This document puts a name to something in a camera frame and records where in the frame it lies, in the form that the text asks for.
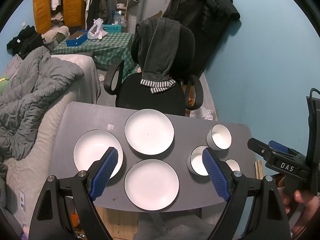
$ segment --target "wooden wardrobe door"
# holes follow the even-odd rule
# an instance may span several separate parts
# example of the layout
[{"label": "wooden wardrobe door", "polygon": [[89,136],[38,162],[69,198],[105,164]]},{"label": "wooden wardrobe door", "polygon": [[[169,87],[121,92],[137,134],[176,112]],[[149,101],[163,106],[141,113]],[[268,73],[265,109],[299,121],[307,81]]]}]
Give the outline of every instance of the wooden wardrobe door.
[{"label": "wooden wardrobe door", "polygon": [[51,0],[33,0],[33,14],[38,33],[44,34],[51,28]]},{"label": "wooden wardrobe door", "polygon": [[83,14],[83,0],[63,0],[63,18],[67,27],[82,25]]}]

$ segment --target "gray table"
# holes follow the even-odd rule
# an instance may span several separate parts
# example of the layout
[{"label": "gray table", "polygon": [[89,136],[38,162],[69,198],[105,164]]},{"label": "gray table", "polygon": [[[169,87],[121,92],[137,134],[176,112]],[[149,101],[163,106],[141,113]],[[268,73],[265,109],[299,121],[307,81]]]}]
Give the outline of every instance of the gray table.
[{"label": "gray table", "polygon": [[[151,156],[142,155],[132,149],[124,135],[124,126],[136,110],[98,106],[79,102],[68,104],[55,138],[49,173],[58,179],[72,177],[78,170],[73,160],[73,149],[78,139],[90,130],[105,130],[112,133],[120,142],[124,161],[120,171],[110,179],[102,196],[95,205],[116,210],[143,212],[127,197],[124,190],[124,178],[129,169],[137,162]],[[207,145],[206,135],[216,121],[167,114],[174,127],[174,140],[165,152],[152,158],[169,163],[179,177],[179,193],[175,201],[163,209],[163,212],[195,209],[223,202],[209,177],[200,177],[189,172],[187,158],[191,151],[200,145]],[[223,123],[231,135],[232,144],[228,150],[219,151],[221,160],[234,159],[247,177],[255,178],[255,155],[247,148],[251,138],[250,130],[241,124]]]}]

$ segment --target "hand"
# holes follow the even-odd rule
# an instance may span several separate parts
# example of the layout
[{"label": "hand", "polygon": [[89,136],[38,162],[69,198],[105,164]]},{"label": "hand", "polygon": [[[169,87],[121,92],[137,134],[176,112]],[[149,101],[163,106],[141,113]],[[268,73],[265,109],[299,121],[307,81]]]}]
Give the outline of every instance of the hand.
[{"label": "hand", "polygon": [[[279,181],[279,193],[282,198],[282,202],[285,206],[285,212],[288,214],[290,212],[290,207],[287,205],[289,204],[289,197],[284,192],[284,177]],[[300,233],[304,227],[308,224],[310,219],[313,217],[315,212],[317,211],[319,207],[319,199],[318,197],[314,196],[310,192],[306,191],[300,191],[296,190],[294,192],[294,200],[298,203],[305,205],[305,210],[303,214],[298,219],[297,223],[293,226],[291,229],[292,233],[297,235]]]}]

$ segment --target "blue wall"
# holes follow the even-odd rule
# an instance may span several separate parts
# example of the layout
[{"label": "blue wall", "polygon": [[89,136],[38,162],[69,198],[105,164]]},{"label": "blue wall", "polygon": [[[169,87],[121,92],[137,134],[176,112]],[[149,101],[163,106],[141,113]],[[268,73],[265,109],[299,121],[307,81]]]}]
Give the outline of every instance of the blue wall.
[{"label": "blue wall", "polygon": [[0,33],[0,74],[12,59],[7,52],[7,43],[19,34],[23,22],[26,22],[26,25],[36,26],[32,0],[24,0],[19,5]]},{"label": "blue wall", "polygon": [[293,0],[233,1],[241,22],[205,71],[218,120],[306,154],[306,95],[320,89],[320,38]]}]

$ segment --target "green checkered tablecloth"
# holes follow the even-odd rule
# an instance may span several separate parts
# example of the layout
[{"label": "green checkered tablecloth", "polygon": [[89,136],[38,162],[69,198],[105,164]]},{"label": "green checkered tablecloth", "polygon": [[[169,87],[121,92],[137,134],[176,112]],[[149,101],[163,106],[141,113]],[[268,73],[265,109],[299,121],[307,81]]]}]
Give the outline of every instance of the green checkered tablecloth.
[{"label": "green checkered tablecloth", "polygon": [[132,33],[108,33],[102,40],[87,39],[78,47],[67,47],[62,41],[53,54],[74,54],[77,52],[93,52],[93,61],[100,70],[108,70],[109,65],[118,59],[124,60],[123,80],[134,73],[135,63],[131,58]]}]

